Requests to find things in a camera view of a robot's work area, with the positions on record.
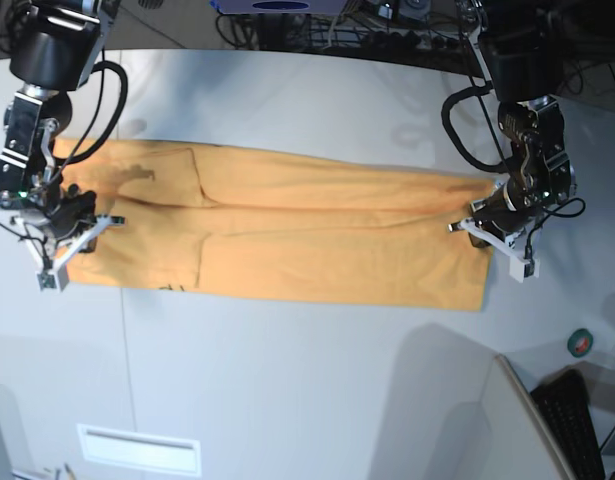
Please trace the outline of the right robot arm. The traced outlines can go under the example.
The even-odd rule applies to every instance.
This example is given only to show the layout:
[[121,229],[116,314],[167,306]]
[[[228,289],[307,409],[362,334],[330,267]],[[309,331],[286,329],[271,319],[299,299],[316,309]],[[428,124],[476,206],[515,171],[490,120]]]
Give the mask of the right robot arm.
[[[126,105],[127,74],[103,54],[119,7],[117,1],[30,1],[10,57],[10,71],[22,86],[4,114],[0,209],[13,212],[10,231],[28,245],[43,275],[91,251],[112,222],[97,214],[96,194],[76,184],[64,186],[63,173],[103,146]],[[108,125],[91,146],[78,142],[66,157],[56,156],[58,136],[72,119],[70,93],[91,74],[107,71],[120,82]]]

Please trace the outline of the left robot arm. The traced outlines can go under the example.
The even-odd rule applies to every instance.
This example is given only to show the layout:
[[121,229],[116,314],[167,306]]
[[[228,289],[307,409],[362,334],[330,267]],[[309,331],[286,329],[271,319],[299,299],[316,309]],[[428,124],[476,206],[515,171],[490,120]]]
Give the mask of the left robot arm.
[[[441,121],[458,153],[481,172],[504,174],[493,192],[470,205],[469,217],[449,225],[466,232],[476,248],[491,246],[510,260],[520,278],[537,275],[534,240],[550,218],[564,217],[575,202],[576,179],[565,151],[564,117],[555,97],[563,80],[557,1],[459,1],[458,19],[474,30],[466,37],[484,78],[450,95]],[[511,146],[496,165],[470,154],[451,122],[460,102],[492,93],[497,125]]]

